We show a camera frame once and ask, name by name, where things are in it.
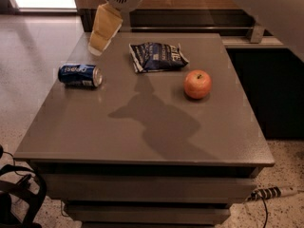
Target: can lid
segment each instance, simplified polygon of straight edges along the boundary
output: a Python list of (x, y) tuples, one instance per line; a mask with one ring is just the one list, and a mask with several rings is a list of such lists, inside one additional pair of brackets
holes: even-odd
[(94, 68), (94, 73), (93, 73), (93, 84), (95, 87), (98, 87), (102, 83), (103, 80), (103, 75), (102, 71), (99, 68)]

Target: gray tabletop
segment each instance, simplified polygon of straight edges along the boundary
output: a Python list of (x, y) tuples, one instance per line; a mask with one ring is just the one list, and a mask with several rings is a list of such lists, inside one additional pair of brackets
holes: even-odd
[[(101, 57), (84, 34), (69, 63), (95, 64), (95, 90), (56, 82), (15, 157), (48, 162), (271, 166), (274, 158), (217, 34), (119, 33)], [(181, 45), (181, 71), (136, 74), (129, 44)], [(207, 71), (213, 87), (189, 100), (182, 82)]]

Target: black chair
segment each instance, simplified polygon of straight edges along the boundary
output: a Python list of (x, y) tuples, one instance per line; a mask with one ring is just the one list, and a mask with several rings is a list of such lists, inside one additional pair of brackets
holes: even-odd
[[(38, 223), (34, 223), (34, 219), (44, 202), (47, 194), (47, 185), (44, 179), (36, 172), (23, 167), (5, 165), (0, 169), (0, 177), (9, 172), (25, 171), (35, 174), (35, 178), (39, 185), (37, 194), (32, 193), (21, 185), (0, 180), (0, 228), (41, 228)], [(11, 196), (19, 198), (28, 204), (28, 210), (23, 220), (20, 221), (11, 210)]]

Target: table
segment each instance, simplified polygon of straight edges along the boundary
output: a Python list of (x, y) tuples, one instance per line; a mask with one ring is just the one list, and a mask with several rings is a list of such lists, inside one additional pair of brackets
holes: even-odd
[[(37, 169), (47, 194), (84, 227), (228, 219), (275, 161), (219, 35), (118, 33), (101, 57), (87, 51), (88, 40), (85, 33), (68, 63), (95, 64), (101, 86), (57, 81), (15, 158)], [(136, 74), (128, 45), (144, 42), (180, 44), (190, 64)], [(202, 100), (183, 92), (192, 69), (213, 80)]]

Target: metal bracket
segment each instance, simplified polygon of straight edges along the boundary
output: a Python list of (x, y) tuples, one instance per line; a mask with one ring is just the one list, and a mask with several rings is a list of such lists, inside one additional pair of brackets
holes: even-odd
[(250, 43), (259, 44), (261, 43), (265, 32), (265, 27), (260, 25), (259, 23), (255, 23), (255, 25), (248, 30), (247, 38)]

